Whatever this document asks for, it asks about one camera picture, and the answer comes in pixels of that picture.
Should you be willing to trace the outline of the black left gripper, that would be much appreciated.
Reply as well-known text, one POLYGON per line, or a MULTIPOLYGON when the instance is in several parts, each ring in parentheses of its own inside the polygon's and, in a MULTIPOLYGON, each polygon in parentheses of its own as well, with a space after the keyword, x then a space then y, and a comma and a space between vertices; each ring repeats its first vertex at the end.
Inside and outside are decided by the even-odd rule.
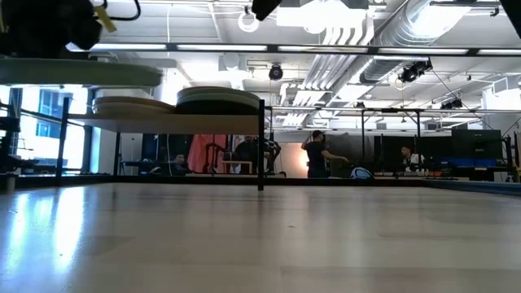
POLYGON ((58 57, 67 44, 88 50, 102 25, 89 0, 1 1, 1 54, 58 57))

